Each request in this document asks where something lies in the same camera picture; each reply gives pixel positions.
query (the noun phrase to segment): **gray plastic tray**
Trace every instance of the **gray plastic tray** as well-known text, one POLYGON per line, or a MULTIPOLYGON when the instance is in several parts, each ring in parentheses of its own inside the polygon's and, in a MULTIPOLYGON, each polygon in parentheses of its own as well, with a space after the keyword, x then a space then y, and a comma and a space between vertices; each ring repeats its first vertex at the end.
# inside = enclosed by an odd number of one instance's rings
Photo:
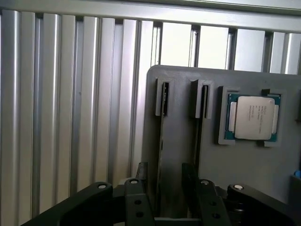
POLYGON ((149 162, 149 190, 155 194, 161 137, 161 216, 186 217, 181 189, 183 162, 196 161, 199 177, 224 189, 229 184, 243 183, 288 202, 290 177, 300 168, 300 99, 298 75, 152 67, 147 77, 143 161, 149 162), (168 115, 163 117, 161 130, 161 93, 165 81, 169 82, 168 115), (210 93, 205 111, 199 104, 202 84, 210 93), (264 92, 281 95, 278 142, 224 141, 224 97, 231 91, 252 96, 264 92))

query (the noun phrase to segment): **screw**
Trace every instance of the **screw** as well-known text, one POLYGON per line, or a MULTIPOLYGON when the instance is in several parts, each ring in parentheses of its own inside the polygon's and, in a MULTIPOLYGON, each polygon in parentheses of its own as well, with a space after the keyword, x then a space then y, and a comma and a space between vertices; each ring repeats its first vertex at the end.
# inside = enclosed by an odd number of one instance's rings
POLYGON ((208 182, 207 180, 202 180, 202 181, 201 181, 201 184, 208 185, 209 182, 208 182))
POLYGON ((244 187, 242 187, 241 185, 234 185, 234 188, 237 190, 243 190, 244 187))

